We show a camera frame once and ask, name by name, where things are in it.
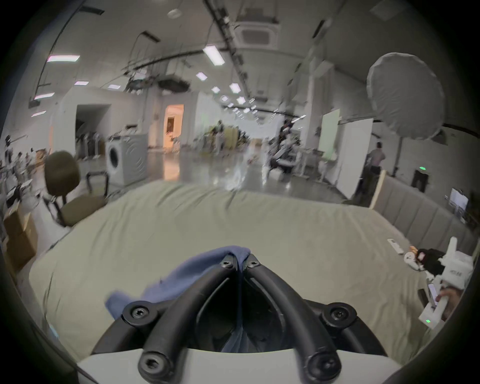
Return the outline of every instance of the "ceiling pipe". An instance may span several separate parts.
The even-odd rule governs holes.
[[[220,52],[228,51],[227,48],[219,48],[218,50]],[[205,54],[205,52],[203,52],[203,50],[201,50],[201,49],[195,50],[195,51],[187,51],[187,52],[176,53],[175,55],[164,56],[164,57],[161,57],[159,59],[154,59],[154,60],[148,61],[145,64],[137,65],[137,66],[135,66],[131,69],[129,69],[129,66],[126,66],[126,67],[122,68],[122,71],[125,71],[125,70],[127,70],[128,72],[129,71],[137,71],[137,70],[142,69],[144,67],[148,67],[149,65],[160,63],[162,61],[174,60],[174,59],[178,59],[180,57],[188,57],[188,56],[204,55],[204,54]]]
[[[233,105],[231,107],[229,106],[226,106],[226,105],[222,105],[223,108],[228,108],[228,109],[233,109],[233,108],[238,108],[238,109],[245,109],[247,107],[249,107],[248,105]],[[293,117],[293,118],[300,118],[300,116],[298,115],[294,115],[293,113],[290,113],[288,111],[283,111],[283,112],[280,112],[280,111],[272,111],[271,109],[264,109],[264,108],[255,108],[256,111],[258,112],[266,112],[266,113],[275,113],[276,115],[283,115],[283,116],[288,116],[288,117]]]
[[[243,92],[246,95],[247,98],[251,98],[250,91],[247,86],[247,82],[245,81],[244,73],[241,70],[240,64],[238,63],[238,58],[235,55],[236,53],[236,48],[232,46],[232,37],[230,36],[230,32],[228,30],[228,26],[224,22],[224,18],[228,17],[227,10],[225,8],[222,8],[222,14],[224,15],[223,18],[218,18],[216,14],[216,10],[213,8],[212,4],[208,0],[204,0],[204,5],[207,8],[208,12],[212,16],[212,19],[214,23],[216,24],[218,31],[220,32],[223,41],[225,43],[225,46],[227,47],[227,51],[230,54],[230,58],[233,62],[233,66],[235,67],[235,71],[237,72],[237,76],[239,78],[239,81],[242,85]]]

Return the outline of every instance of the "remote control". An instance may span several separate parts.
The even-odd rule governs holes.
[[[397,244],[397,242],[393,239],[387,239],[387,241],[390,243],[392,248],[397,252],[399,255],[403,255],[403,249],[400,248],[400,246]]]

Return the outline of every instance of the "ceiling air conditioner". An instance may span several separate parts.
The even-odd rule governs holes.
[[[167,89],[173,93],[188,92],[190,89],[190,83],[182,80],[175,75],[166,75],[157,77],[156,79],[158,87]]]
[[[278,49],[280,24],[275,19],[264,17],[264,20],[258,20],[258,16],[249,18],[250,15],[251,13],[247,13],[231,24],[235,46],[237,48]]]

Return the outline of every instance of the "upholstered headboard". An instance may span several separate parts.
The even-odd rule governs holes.
[[[424,193],[383,170],[370,208],[385,217],[417,248],[435,248],[446,252],[452,236],[458,249],[474,255],[478,239],[460,220]]]

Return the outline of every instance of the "screen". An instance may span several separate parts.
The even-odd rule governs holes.
[[[454,203],[456,206],[462,208],[464,211],[467,209],[468,197],[462,195],[455,188],[452,188],[450,193],[450,202]]]
[[[428,285],[428,290],[430,291],[430,303],[436,307],[438,304],[438,301],[436,301],[436,297],[438,296],[437,290],[435,289],[435,286],[433,284]]]

